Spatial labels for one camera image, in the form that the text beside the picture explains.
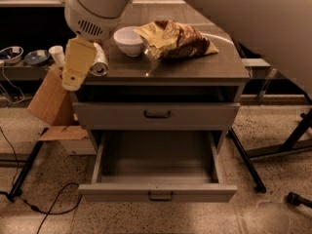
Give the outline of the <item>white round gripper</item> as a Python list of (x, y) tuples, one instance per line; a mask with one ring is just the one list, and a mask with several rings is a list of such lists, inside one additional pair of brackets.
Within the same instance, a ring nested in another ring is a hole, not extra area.
[(66, 0), (64, 17), (77, 36), (67, 42), (61, 84), (66, 90), (74, 92), (80, 89), (97, 54), (96, 47), (89, 41), (107, 40), (120, 18), (97, 16), (79, 0)]

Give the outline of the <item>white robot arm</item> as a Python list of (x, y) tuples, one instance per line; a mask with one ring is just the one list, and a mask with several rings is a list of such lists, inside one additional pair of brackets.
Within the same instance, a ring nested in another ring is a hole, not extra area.
[[(66, 0), (65, 20), (73, 31), (90, 20), (106, 40), (130, 1)], [(312, 95), (312, 0), (183, 1)]]

